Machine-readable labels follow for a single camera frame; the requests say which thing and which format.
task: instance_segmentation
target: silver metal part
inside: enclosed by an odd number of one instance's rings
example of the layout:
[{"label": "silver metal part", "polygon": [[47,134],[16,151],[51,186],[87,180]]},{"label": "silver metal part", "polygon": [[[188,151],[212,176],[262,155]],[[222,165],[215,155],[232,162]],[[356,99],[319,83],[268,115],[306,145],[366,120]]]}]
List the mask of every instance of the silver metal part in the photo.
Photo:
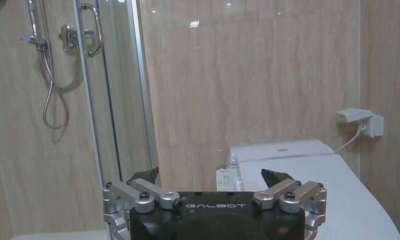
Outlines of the silver metal part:
[{"label": "silver metal part", "polygon": [[174,203],[180,199],[180,194],[178,192],[170,191],[160,195],[160,207],[163,209],[172,209]]},{"label": "silver metal part", "polygon": [[314,240],[318,227],[327,220],[327,189],[322,183],[308,181],[279,198],[279,207],[287,213],[298,213],[300,208],[307,213],[304,240]]},{"label": "silver metal part", "polygon": [[142,213],[155,210],[155,197],[142,192],[132,185],[118,181],[103,189],[104,220],[110,224],[111,234],[118,240],[128,240],[128,212],[132,208]]},{"label": "silver metal part", "polygon": [[140,198],[142,192],[123,182],[115,182],[103,191],[104,213],[112,214],[116,211],[135,208],[139,213],[148,213],[155,209],[155,198],[148,195]]},{"label": "silver metal part", "polygon": [[94,51],[90,51],[87,55],[94,58],[99,53],[102,48],[104,47],[104,33],[103,33],[103,25],[100,21],[100,14],[96,7],[90,3],[83,3],[80,5],[82,10],[91,10],[95,16],[95,25],[96,25],[96,32],[98,32],[98,45]]},{"label": "silver metal part", "polygon": [[258,203],[260,210],[274,208],[275,202],[286,192],[292,192],[299,187],[294,179],[286,179],[264,191],[254,193],[254,201]]},{"label": "silver metal part", "polygon": [[324,214],[310,214],[306,217],[304,240],[314,240],[316,238],[318,228],[326,222],[326,220],[327,216]]},{"label": "silver metal part", "polygon": [[160,207],[163,209],[171,210],[174,208],[174,203],[180,199],[180,194],[178,192],[166,192],[163,189],[139,178],[131,182],[131,186],[139,189],[142,192],[150,193],[154,198],[159,201]]},{"label": "silver metal part", "polygon": [[[87,38],[95,38],[95,31],[84,30],[84,35]],[[78,30],[68,24],[60,27],[60,34],[58,35],[62,40],[62,49],[67,53],[79,44]]]},{"label": "silver metal part", "polygon": [[286,195],[280,196],[279,206],[287,213],[298,213],[304,203],[320,195],[320,185],[314,181],[308,181],[292,193],[295,195],[292,198]]},{"label": "silver metal part", "polygon": [[110,224],[114,239],[130,240],[131,234],[128,229],[127,218],[120,214],[120,212],[115,212],[112,214],[106,213],[104,220]]}]

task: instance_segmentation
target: shower handle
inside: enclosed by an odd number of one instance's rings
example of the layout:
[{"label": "shower handle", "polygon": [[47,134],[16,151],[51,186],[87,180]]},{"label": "shower handle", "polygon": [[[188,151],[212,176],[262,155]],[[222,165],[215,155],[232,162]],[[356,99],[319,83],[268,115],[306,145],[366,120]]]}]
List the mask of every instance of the shower handle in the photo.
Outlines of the shower handle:
[{"label": "shower handle", "polygon": [[95,16],[95,26],[96,26],[99,41],[95,49],[87,53],[87,55],[91,58],[94,58],[100,53],[100,50],[104,47],[104,33],[103,33],[103,25],[100,21],[100,14],[96,7],[92,4],[83,3],[80,6],[82,6],[82,10],[91,10]]}]

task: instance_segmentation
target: shower enclosure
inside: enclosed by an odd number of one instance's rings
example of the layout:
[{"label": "shower enclosure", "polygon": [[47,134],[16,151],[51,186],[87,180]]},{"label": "shower enclosure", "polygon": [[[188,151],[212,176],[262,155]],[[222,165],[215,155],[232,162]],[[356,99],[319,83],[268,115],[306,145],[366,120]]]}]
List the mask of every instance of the shower enclosure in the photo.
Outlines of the shower enclosure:
[{"label": "shower enclosure", "polygon": [[[86,29],[96,23],[82,7],[86,4],[100,12],[104,41],[95,58],[103,59],[103,66],[90,56]],[[158,166],[138,1],[74,0],[74,10],[103,183],[124,181]],[[96,68],[104,69],[104,78]]]}]

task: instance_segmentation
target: toilet seat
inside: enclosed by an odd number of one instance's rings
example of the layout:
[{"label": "toilet seat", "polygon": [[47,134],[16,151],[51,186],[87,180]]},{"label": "toilet seat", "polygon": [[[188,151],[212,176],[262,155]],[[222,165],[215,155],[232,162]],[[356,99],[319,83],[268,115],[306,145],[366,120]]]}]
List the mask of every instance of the toilet seat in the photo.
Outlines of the toilet seat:
[{"label": "toilet seat", "polygon": [[303,183],[324,184],[327,212],[318,240],[400,240],[383,206],[340,155],[319,140],[234,147],[230,155],[227,177],[223,178],[223,171],[216,172],[220,191],[267,189],[262,169],[288,173]]}]

